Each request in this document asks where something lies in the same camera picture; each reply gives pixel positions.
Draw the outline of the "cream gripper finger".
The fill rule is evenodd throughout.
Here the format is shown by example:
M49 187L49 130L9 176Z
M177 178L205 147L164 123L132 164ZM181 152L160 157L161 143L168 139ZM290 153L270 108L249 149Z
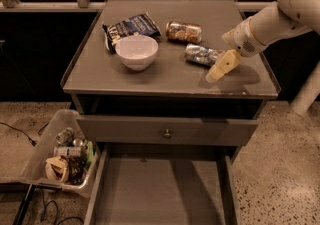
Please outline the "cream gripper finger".
M209 83L213 83L222 78L225 74L233 69L233 64L230 61L220 61L213 65L208 71L205 79Z

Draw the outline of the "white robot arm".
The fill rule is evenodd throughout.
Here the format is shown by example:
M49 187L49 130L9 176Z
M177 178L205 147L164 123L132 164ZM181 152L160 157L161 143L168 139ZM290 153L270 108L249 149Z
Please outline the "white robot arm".
M230 49L221 54L205 79L212 83L271 44L314 30L320 33L320 0L276 0L234 29L222 39Z

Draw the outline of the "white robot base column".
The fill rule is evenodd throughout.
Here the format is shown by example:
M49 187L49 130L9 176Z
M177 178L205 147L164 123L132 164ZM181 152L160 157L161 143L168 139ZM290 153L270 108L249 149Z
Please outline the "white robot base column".
M292 110L298 114L303 115L311 107L313 102L320 94L320 61L317 63L314 70L311 72L298 94L291 102Z

